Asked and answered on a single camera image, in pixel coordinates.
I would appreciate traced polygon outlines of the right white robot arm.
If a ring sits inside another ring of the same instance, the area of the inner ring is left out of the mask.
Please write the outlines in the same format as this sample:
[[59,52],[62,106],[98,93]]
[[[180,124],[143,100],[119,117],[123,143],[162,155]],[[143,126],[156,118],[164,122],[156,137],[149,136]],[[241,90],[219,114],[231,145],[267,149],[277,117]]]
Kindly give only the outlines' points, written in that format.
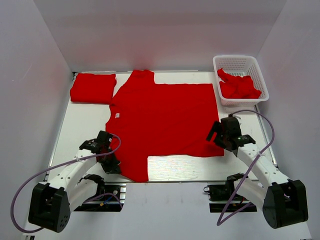
[[203,190],[214,202],[226,201],[225,213],[232,201],[240,197],[247,207],[259,208],[270,227],[278,229],[309,218],[306,187],[292,180],[264,156],[255,140],[243,135],[236,117],[229,115],[215,121],[206,140],[233,153],[248,170],[226,178],[223,185],[208,185]]

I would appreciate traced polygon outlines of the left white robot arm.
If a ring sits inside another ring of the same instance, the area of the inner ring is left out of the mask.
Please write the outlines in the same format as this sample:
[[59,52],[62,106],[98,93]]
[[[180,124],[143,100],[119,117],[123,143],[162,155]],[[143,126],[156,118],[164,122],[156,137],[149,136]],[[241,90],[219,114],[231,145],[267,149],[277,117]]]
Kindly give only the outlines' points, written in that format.
[[88,171],[100,165],[106,174],[120,174],[120,161],[111,144],[121,140],[115,134],[100,131],[96,138],[84,141],[60,173],[47,182],[38,183],[32,190],[28,222],[42,229],[60,233],[70,220],[71,213],[84,203],[107,198],[119,199],[107,192],[105,180]]

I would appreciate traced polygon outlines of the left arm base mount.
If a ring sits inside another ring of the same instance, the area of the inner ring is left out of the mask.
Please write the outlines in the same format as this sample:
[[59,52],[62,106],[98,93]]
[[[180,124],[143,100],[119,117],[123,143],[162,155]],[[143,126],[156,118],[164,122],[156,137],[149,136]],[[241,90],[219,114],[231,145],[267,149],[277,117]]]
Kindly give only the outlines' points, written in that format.
[[94,200],[83,203],[75,212],[115,212],[122,210],[126,198],[125,183],[105,183],[94,197]]

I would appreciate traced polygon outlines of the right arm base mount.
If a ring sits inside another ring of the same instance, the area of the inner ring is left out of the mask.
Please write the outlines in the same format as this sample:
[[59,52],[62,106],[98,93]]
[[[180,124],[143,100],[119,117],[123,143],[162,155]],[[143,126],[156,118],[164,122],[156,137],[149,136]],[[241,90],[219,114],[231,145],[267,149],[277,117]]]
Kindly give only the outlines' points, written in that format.
[[[221,213],[225,204],[230,198],[226,184],[208,184],[203,188],[203,192],[208,195],[209,212]],[[226,213],[234,213],[236,210],[244,207],[249,201],[240,195],[235,195],[230,205],[226,209]]]

